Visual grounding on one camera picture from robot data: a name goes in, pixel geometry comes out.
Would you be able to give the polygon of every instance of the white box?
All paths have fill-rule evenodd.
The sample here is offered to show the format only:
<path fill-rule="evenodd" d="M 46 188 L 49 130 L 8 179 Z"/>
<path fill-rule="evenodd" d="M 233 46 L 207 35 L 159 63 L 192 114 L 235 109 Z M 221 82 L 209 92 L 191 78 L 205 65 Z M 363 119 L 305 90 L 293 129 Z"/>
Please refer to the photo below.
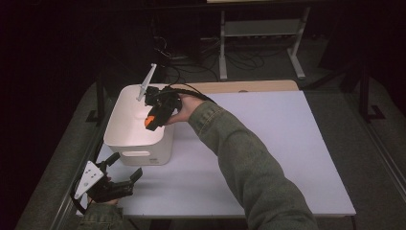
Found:
<path fill-rule="evenodd" d="M 164 88 L 165 84 L 151 86 Z M 145 105 L 145 97 L 139 102 L 140 85 L 129 85 L 122 90 L 114 106 L 104 142 L 114 152 L 119 152 L 125 165 L 164 165 L 172 152 L 174 125 L 146 129 L 144 122 L 152 106 Z"/>

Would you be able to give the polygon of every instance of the orange object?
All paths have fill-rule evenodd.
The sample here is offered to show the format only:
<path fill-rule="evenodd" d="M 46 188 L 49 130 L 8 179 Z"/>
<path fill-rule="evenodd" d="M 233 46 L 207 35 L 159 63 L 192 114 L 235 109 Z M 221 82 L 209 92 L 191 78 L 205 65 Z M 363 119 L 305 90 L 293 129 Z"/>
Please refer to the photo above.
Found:
<path fill-rule="evenodd" d="M 144 125 L 147 127 L 155 119 L 155 116 L 147 116 Z"/>

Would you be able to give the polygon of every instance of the jacket sleeve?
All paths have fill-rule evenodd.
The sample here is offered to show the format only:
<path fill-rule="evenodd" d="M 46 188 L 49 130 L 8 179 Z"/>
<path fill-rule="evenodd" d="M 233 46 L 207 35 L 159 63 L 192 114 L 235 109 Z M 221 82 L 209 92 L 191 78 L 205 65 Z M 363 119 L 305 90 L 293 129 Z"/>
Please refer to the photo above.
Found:
<path fill-rule="evenodd" d="M 123 213 L 116 205 L 93 203 L 80 221 L 78 230 L 122 230 Z"/>
<path fill-rule="evenodd" d="M 299 189 L 283 174 L 262 141 L 234 115 L 204 102 L 189 124 L 218 157 L 230 190 L 250 229 L 317 229 Z"/>

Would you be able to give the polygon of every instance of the hand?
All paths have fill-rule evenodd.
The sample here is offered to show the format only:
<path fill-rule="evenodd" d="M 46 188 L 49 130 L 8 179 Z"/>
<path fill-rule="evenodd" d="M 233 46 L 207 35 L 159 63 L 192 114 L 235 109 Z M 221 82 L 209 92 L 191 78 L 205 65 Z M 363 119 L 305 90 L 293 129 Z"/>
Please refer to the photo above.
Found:
<path fill-rule="evenodd" d="M 204 101 L 198 99 L 192 95 L 179 94 L 180 100 L 182 101 L 182 109 L 179 113 L 171 116 L 166 125 L 170 125 L 177 122 L 187 122 L 191 117 L 194 110 L 200 106 Z"/>
<path fill-rule="evenodd" d="M 88 204 L 90 204 L 90 203 L 96 203 L 96 201 L 93 200 L 93 198 L 90 197 L 89 195 L 87 196 L 87 202 L 88 202 Z M 109 201 L 104 202 L 103 204 L 116 205 L 116 204 L 118 204 L 118 203 L 119 203 L 119 199 L 112 199 L 112 200 L 109 200 Z"/>

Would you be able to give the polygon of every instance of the white tabletop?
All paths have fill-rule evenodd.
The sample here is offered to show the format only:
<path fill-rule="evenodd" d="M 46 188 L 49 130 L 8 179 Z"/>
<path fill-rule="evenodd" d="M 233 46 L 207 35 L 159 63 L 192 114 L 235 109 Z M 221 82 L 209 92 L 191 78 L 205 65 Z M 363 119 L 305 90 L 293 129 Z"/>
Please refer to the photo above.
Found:
<path fill-rule="evenodd" d="M 253 130 L 304 194 L 316 216 L 355 215 L 302 91 L 208 95 Z M 98 162 L 112 151 L 103 145 Z M 107 168 L 113 181 L 138 167 L 118 160 Z M 243 209 L 230 192 L 216 156 L 187 123 L 176 124 L 172 156 L 164 166 L 145 166 L 134 195 L 121 199 L 124 214 L 146 218 L 234 218 Z"/>

